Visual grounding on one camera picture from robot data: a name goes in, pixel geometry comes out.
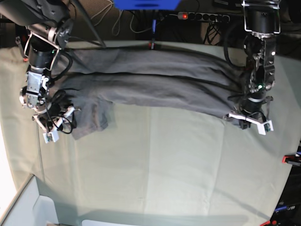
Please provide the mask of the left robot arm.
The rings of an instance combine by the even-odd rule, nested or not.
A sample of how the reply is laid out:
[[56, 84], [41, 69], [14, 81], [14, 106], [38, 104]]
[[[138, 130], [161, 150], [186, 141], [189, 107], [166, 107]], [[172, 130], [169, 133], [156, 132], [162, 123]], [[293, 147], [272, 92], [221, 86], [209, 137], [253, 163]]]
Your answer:
[[[276, 36], [281, 32], [280, 1], [243, 0], [244, 19], [236, 21], [227, 30], [224, 38], [224, 56], [233, 69], [240, 70], [241, 92], [228, 99], [235, 103], [234, 110], [225, 118], [236, 119], [241, 129], [256, 125], [260, 135], [273, 131], [269, 119], [269, 105], [273, 98], [267, 95], [275, 86]], [[244, 51], [246, 65], [231, 62], [228, 52], [228, 37], [238, 26], [246, 31]]]

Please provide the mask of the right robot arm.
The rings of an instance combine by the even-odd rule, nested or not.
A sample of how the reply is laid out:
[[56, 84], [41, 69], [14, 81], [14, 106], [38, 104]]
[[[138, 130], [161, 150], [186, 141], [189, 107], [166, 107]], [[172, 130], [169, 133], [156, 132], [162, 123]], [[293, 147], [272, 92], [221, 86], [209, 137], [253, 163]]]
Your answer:
[[74, 25], [67, 5], [62, 0], [2, 0], [0, 13], [26, 31], [25, 40], [18, 42], [29, 63], [27, 84], [20, 91], [22, 106], [35, 111], [32, 118], [47, 136], [71, 134], [75, 107], [65, 91], [49, 93], [73, 64], [64, 50]]

